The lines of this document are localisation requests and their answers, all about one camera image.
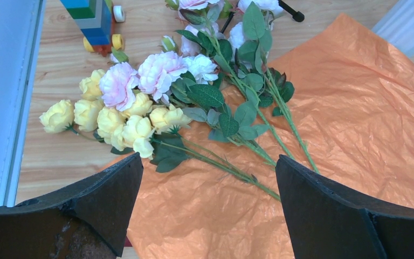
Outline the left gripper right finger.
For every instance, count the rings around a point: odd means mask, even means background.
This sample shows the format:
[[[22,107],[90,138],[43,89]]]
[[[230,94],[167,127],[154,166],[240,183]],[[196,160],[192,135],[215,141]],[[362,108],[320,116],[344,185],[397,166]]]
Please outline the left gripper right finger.
[[[326,178],[281,155],[276,179],[296,258],[414,258],[414,209]]]

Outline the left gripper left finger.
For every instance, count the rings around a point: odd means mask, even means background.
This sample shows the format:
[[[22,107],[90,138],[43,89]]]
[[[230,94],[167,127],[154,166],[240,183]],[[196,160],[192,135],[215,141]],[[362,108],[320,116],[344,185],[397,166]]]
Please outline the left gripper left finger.
[[[100,173],[0,207],[0,258],[117,258],[143,175],[135,153]]]

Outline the dark red ribbon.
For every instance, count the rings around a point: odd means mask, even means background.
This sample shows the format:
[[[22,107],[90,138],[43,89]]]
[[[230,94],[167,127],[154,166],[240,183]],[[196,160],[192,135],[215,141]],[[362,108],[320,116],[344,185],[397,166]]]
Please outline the dark red ribbon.
[[[124,247],[132,247],[133,245],[131,244],[131,242],[130,242],[130,240],[129,240],[129,238],[125,238],[125,244],[124,244]]]

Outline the orange yellow wrapping paper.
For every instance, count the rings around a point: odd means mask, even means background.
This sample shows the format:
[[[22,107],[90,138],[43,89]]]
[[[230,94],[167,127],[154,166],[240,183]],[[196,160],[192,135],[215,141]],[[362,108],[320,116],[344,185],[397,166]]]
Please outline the orange yellow wrapping paper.
[[[346,14],[271,64],[320,173],[414,208],[414,63]],[[281,204],[197,160],[144,161],[127,236],[139,258],[293,258]]]

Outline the yellow flower bouquet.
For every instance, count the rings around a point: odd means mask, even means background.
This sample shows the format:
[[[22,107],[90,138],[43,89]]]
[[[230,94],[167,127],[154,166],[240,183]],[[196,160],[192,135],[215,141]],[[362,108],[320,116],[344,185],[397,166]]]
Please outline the yellow flower bouquet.
[[[139,153],[167,173],[183,161],[196,159],[252,184],[278,200],[279,195],[251,173],[227,158],[186,137],[180,130],[194,121],[209,128],[208,138],[243,146],[268,165],[275,160],[257,139],[266,132],[285,154],[279,137],[263,108],[282,116],[301,146],[309,164],[314,161],[294,124],[288,102],[294,86],[268,64],[274,21],[284,11],[278,1],[166,1],[185,25],[178,30],[181,44],[170,36],[161,40],[161,51],[150,54],[138,68],[124,50],[112,49],[111,66],[94,70],[80,81],[81,98],[61,100],[39,116],[46,133],[70,131],[111,146],[112,153]],[[233,20],[220,29],[229,13]],[[263,12],[275,20],[269,24]]]

